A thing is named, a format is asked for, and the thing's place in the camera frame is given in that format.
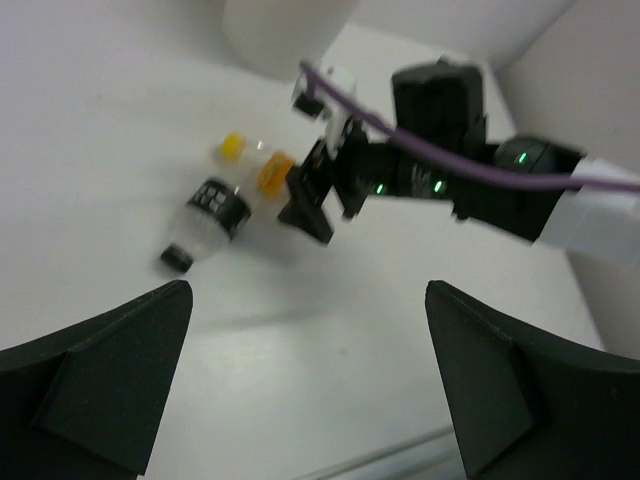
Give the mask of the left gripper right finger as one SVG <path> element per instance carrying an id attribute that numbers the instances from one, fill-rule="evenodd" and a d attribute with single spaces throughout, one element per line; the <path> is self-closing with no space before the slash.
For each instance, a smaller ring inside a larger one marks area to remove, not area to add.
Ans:
<path id="1" fill-rule="evenodd" d="M 639 363 L 431 281 L 425 308 L 469 479 L 636 479 Z"/>

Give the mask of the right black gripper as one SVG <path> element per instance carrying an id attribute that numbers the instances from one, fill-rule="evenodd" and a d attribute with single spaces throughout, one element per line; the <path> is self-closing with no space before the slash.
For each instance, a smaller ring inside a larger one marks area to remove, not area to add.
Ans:
<path id="1" fill-rule="evenodd" d="M 327 245 L 334 233 L 323 209 L 330 191 L 343 207 L 342 218 L 353 220 L 370 196 L 398 197 L 399 153 L 388 142 L 367 136 L 363 122 L 352 118 L 344 144 L 331 160 L 324 142 L 316 142 L 301 164 L 288 171 L 289 200 L 278 214 L 280 223 Z"/>

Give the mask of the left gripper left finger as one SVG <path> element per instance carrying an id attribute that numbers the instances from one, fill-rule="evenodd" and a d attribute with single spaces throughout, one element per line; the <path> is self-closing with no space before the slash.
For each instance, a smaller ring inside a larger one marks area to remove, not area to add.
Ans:
<path id="1" fill-rule="evenodd" d="M 4 479 L 145 474 L 193 308 L 184 280 L 1 353 Z"/>

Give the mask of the clear bottle with yellow cap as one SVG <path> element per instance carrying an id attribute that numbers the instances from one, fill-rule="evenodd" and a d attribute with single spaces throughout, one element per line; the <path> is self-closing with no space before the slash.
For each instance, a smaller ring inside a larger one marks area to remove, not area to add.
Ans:
<path id="1" fill-rule="evenodd" d="M 286 177 L 296 165 L 288 152 L 238 132 L 214 149 L 220 174 L 252 208 L 282 207 L 289 199 Z"/>

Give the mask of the clear bottle black label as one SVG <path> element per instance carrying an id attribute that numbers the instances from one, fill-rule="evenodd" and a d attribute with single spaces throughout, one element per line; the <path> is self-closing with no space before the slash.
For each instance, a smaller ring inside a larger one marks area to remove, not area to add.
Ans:
<path id="1" fill-rule="evenodd" d="M 177 211 L 159 259 L 178 273 L 230 243 L 253 213 L 249 197 L 221 177 L 209 177 Z"/>

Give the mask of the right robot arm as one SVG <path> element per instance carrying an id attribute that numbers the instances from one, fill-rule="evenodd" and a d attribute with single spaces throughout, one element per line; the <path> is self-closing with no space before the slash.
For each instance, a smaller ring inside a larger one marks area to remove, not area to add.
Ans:
<path id="1" fill-rule="evenodd" d="M 338 196 L 346 219 L 372 196 L 444 201 L 460 221 L 638 265 L 638 178 L 548 139 L 490 142 L 476 66 L 438 60 L 396 71 L 394 124 L 357 100 L 348 70 L 309 62 L 300 70 L 293 106 L 322 120 L 325 132 L 287 174 L 281 223 L 328 243 L 329 193 Z"/>

